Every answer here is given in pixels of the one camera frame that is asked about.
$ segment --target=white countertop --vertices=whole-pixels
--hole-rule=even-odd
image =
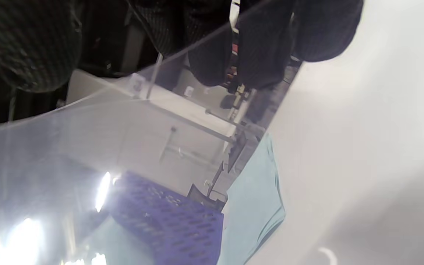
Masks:
[[[269,132],[287,216],[247,265],[301,264],[370,188],[424,171],[424,1],[365,1],[350,47],[301,67]]]

